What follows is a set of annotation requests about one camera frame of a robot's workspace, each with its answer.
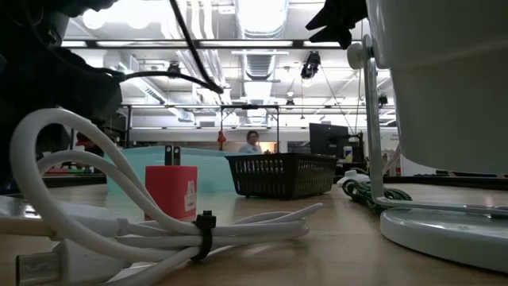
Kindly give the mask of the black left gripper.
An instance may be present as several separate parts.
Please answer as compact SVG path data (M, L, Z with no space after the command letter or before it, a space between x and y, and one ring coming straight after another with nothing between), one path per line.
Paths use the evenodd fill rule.
M8 157L16 125L35 110L63 107L93 121L110 116L121 103L123 79L66 48L0 40L0 159Z

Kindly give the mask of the black mesh plastic basket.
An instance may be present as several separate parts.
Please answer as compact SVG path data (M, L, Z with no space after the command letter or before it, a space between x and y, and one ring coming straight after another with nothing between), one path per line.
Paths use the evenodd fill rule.
M331 190L337 159L301 153L227 156L238 195L300 199Z

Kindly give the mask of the teal translucent plastic bin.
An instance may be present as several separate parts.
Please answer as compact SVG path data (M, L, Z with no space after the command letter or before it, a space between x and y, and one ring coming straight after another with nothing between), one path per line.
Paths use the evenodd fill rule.
M181 165L198 168L198 191L201 193L235 193L233 177L227 156L236 153L206 149L181 148ZM152 146L121 149L121 153L133 167L143 183L145 167L164 165L164 147Z

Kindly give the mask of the black background rig frame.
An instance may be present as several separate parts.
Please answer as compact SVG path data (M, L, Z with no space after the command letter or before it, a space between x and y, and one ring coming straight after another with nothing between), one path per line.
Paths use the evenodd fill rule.
M221 119L220 119L220 133L221 134L224 134L224 132L223 132L223 130L224 130L223 129L223 121L224 121L225 117L227 117L227 116L224 116L224 110L226 110L226 109L230 109L231 111L235 111L236 109L241 109L241 110L259 110L259 109L264 109L267 112L267 114L269 114L272 118L274 118L276 120L276 144L275 144L275 147L276 147L276 152L280 153L280 136L279 136L280 106L279 105L257 105L257 104L220 105L220 115L221 115ZM269 113L268 111L270 109L275 110L276 111L276 115Z

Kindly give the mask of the black computer monitor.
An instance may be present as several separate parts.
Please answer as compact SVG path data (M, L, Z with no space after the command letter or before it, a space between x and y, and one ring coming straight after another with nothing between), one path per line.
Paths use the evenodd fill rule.
M309 124L310 152L344 158L344 147L349 145L348 128L326 124Z

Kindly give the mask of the pink USB wall charger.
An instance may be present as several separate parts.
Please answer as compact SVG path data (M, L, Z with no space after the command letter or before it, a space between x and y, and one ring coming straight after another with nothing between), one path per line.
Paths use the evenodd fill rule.
M145 167L145 187L156 205L172 218L190 221L198 205L198 168L182 165L182 150L164 146L164 164Z

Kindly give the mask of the black overhead frame bar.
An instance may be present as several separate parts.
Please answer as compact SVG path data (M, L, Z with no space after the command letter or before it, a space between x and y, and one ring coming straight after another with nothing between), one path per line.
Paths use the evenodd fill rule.
M336 42L312 43L304 40L193 40L197 49L335 49ZM62 46L72 49L181 49L188 48L185 40L69 40Z

